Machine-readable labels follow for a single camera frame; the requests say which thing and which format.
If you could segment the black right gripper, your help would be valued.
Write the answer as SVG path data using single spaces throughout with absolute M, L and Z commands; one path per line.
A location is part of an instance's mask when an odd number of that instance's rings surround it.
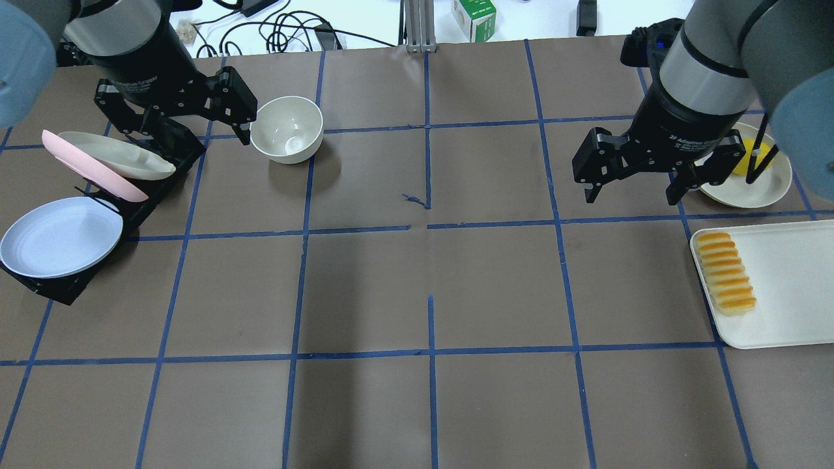
M 732 130 L 741 113 L 709 115 L 673 98 L 644 98 L 628 130 L 614 136 L 593 127 L 572 157 L 575 183 L 593 204 L 604 185 L 635 173 L 669 173 L 668 205 L 677 205 L 702 185 L 721 185 L 745 154 Z

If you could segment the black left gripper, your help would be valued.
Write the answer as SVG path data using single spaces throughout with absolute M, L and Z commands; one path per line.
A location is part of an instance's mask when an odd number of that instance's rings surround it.
M 194 66 L 165 66 L 160 72 L 128 78 L 101 78 L 93 103 L 128 140 L 188 171 L 206 148 L 175 118 L 199 116 L 232 127 L 241 145 L 251 143 L 258 99 L 233 66 L 206 75 Z

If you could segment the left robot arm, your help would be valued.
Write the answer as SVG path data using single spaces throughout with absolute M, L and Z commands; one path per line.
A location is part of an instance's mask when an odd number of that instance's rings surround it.
M 57 48 L 67 38 L 104 78 L 94 101 L 124 134 L 143 134 L 175 162 L 205 147 L 178 117 L 196 115 L 232 128 L 242 145 L 258 101 L 232 67 L 208 76 L 170 25 L 170 1 L 3 1 L 2 126 L 33 108 L 53 77 Z

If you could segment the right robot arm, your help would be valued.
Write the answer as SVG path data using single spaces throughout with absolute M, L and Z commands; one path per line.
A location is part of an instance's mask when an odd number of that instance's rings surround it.
M 805 187 L 832 200 L 832 19 L 831 1 L 696 1 L 685 19 L 635 29 L 620 62 L 646 66 L 652 83 L 628 131 L 595 127 L 572 158 L 586 202 L 635 173 L 673 173 L 670 205 L 723 184 L 755 100 Z

